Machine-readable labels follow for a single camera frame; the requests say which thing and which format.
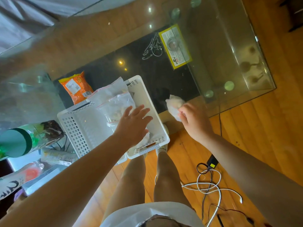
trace yellow sticker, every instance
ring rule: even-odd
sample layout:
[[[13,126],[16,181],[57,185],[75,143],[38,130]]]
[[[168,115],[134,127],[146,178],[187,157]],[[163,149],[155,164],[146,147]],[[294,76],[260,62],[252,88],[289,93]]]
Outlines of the yellow sticker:
[[[159,36],[174,69],[192,61],[191,55],[177,24],[160,32]]]

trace white shoe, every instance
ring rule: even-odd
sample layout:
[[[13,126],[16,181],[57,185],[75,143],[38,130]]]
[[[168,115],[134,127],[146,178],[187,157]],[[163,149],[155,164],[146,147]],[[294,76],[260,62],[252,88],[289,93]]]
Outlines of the white shoe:
[[[164,128],[165,128],[167,134],[169,135],[169,130],[168,130],[167,126],[166,126],[165,124],[163,124],[163,126],[164,126]],[[168,144],[165,144],[165,145],[163,145],[163,146],[161,146],[161,147],[159,147],[159,148],[156,149],[156,154],[157,154],[157,156],[158,156],[158,154],[159,154],[160,152],[162,152],[162,151],[164,151],[164,152],[167,153],[167,150],[168,150]]]

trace glass table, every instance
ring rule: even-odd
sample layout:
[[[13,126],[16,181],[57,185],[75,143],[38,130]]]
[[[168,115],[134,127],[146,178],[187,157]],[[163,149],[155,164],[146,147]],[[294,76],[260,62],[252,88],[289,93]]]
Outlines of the glass table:
[[[163,122],[170,94],[213,116],[275,88],[241,0],[102,2],[0,54],[0,131],[55,119],[82,71],[93,90],[142,76]]]

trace white label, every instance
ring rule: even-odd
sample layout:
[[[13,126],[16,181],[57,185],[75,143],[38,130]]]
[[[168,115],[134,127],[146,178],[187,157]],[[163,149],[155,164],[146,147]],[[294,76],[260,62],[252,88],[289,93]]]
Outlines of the white label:
[[[81,87],[73,79],[68,81],[65,86],[73,95],[75,95],[81,89]]]
[[[91,91],[87,91],[87,92],[82,93],[82,95],[83,95],[85,98],[88,97],[88,96],[90,96],[91,94],[92,94]]]
[[[162,33],[161,36],[165,42],[166,47],[169,38],[175,37],[178,41],[179,47],[176,51],[171,51],[168,49],[169,56],[171,57],[175,67],[190,60],[190,57],[187,53],[186,47],[184,46],[183,40],[177,27],[173,27],[172,29]]]

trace hand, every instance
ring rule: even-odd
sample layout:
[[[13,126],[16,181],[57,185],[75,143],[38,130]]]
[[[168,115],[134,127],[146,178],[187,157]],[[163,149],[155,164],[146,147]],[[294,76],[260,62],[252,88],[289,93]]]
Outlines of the hand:
[[[128,107],[114,132],[114,136],[118,137],[119,142],[127,145],[128,149],[137,145],[148,133],[147,124],[153,120],[153,117],[146,116],[150,111],[149,108],[143,109],[144,105],[137,107],[131,114],[129,112],[132,106]]]
[[[187,133],[203,145],[203,142],[214,136],[210,121],[205,110],[199,110],[190,103],[179,108],[179,117]]]

